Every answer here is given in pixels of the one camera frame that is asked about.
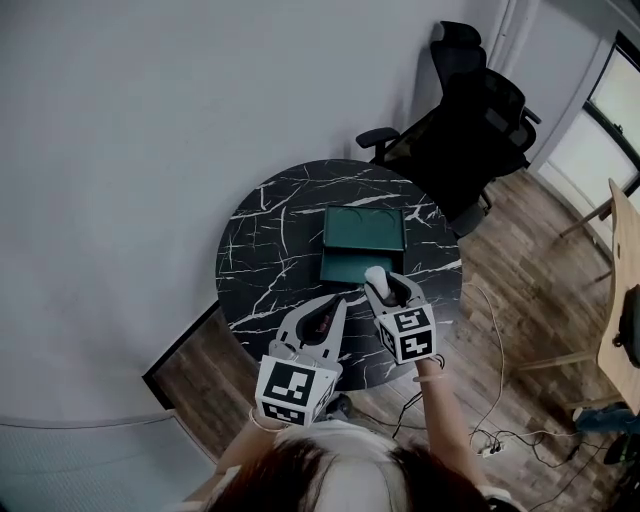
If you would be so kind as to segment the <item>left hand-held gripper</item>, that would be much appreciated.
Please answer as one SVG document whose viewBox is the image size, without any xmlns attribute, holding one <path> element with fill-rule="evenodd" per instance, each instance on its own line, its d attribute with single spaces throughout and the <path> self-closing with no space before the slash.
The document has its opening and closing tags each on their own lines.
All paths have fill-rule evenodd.
<svg viewBox="0 0 640 512">
<path fill-rule="evenodd" d="M 339 356 L 346 312 L 346 300 L 329 294 L 285 315 L 260 363 L 255 400 L 261 416 L 304 427 L 316 420 L 342 374 L 329 359 Z"/>
</svg>

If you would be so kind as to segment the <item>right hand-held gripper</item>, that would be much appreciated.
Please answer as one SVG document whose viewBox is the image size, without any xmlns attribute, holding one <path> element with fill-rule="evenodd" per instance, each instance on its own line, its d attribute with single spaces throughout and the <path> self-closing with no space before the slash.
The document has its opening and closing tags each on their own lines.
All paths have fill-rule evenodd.
<svg viewBox="0 0 640 512">
<path fill-rule="evenodd" d="M 364 284 L 382 345 L 398 365 L 429 358 L 436 353 L 436 322 L 419 284 L 388 272 L 387 283 L 396 306 L 388 306 L 376 287 Z"/>
</svg>

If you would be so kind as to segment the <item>small white object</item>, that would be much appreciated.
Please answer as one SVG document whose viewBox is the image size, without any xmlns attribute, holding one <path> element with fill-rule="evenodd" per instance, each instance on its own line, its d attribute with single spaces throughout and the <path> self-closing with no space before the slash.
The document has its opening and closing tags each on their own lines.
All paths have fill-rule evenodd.
<svg viewBox="0 0 640 512">
<path fill-rule="evenodd" d="M 387 274 L 383 267 L 372 266 L 367 268 L 365 271 L 365 279 L 382 299 L 386 299 L 390 295 Z"/>
</svg>

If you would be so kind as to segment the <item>dark green box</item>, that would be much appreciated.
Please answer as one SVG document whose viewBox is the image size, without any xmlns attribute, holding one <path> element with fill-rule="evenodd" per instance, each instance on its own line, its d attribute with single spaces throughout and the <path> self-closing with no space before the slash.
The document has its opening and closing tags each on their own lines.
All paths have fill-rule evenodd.
<svg viewBox="0 0 640 512">
<path fill-rule="evenodd" d="M 407 240 L 400 209 L 329 206 L 325 210 L 320 280 L 361 285 L 365 272 L 380 266 L 405 270 Z"/>
</svg>

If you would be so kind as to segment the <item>person's right forearm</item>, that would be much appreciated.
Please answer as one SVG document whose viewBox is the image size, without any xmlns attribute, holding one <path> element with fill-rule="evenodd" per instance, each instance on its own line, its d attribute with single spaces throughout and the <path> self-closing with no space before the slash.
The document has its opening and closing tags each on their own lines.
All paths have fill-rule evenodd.
<svg viewBox="0 0 640 512">
<path fill-rule="evenodd" d="M 478 456 L 469 444 L 468 425 L 450 379 L 431 359 L 416 362 L 417 382 L 422 391 L 425 424 L 431 452 L 450 470 L 476 486 L 488 486 Z"/>
</svg>

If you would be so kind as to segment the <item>person's left forearm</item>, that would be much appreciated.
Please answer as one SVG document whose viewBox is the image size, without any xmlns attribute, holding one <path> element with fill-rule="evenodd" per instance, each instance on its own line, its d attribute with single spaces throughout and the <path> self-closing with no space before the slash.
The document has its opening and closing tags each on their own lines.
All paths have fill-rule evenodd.
<svg viewBox="0 0 640 512">
<path fill-rule="evenodd" d="M 252 408 L 249 411 L 247 423 L 218 461 L 215 475 L 224 475 L 232 467 L 260 458 L 271 449 L 276 436 L 285 428 L 284 423 L 262 417 L 255 408 Z"/>
</svg>

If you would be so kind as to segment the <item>person's dark shoe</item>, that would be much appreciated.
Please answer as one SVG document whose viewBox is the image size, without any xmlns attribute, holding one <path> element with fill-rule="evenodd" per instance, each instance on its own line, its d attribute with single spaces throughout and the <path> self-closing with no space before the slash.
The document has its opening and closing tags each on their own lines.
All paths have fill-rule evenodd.
<svg viewBox="0 0 640 512">
<path fill-rule="evenodd" d="M 352 412 L 352 401 L 346 394 L 339 394 L 326 407 L 325 413 L 329 419 L 346 421 Z"/>
</svg>

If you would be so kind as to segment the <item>person's white shirt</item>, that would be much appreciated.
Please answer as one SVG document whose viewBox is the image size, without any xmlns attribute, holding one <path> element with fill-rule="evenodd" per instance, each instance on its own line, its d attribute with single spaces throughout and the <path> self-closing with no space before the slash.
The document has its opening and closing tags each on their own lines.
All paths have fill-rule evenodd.
<svg viewBox="0 0 640 512">
<path fill-rule="evenodd" d="M 406 512 L 404 477 L 391 453 L 399 445 L 340 420 L 290 427 L 276 443 L 311 441 L 325 451 L 311 484 L 313 512 Z"/>
</svg>

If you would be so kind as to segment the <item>light wooden desk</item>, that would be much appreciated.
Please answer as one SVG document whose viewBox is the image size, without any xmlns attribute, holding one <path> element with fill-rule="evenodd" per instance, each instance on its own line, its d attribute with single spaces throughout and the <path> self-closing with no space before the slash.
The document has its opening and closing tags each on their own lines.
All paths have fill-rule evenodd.
<svg viewBox="0 0 640 512">
<path fill-rule="evenodd" d="M 640 368 L 629 360 L 626 351 L 614 345 L 622 318 L 626 293 L 640 285 L 640 213 L 614 181 L 609 182 L 612 196 L 612 256 L 611 288 L 608 302 L 608 320 L 597 346 L 581 352 L 539 360 L 516 368 L 518 372 L 552 368 L 592 361 L 615 388 L 609 397 L 569 404 L 569 409 L 603 407 L 623 401 L 634 414 L 640 413 Z"/>
</svg>

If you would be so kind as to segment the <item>dark bag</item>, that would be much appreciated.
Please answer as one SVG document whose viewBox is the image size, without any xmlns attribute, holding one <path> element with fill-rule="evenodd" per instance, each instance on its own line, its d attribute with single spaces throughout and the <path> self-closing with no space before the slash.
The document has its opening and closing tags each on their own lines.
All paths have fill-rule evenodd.
<svg viewBox="0 0 640 512">
<path fill-rule="evenodd" d="M 640 369 L 640 284 L 625 293 L 614 345 L 624 348 L 630 363 Z"/>
</svg>

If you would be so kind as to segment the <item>black framed window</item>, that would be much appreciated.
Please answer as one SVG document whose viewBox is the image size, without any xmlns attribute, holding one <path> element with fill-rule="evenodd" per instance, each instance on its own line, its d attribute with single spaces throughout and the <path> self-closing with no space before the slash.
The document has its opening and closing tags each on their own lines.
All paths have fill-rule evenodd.
<svg viewBox="0 0 640 512">
<path fill-rule="evenodd" d="M 640 49 L 621 31 L 583 109 L 630 162 L 630 196 L 640 188 Z"/>
</svg>

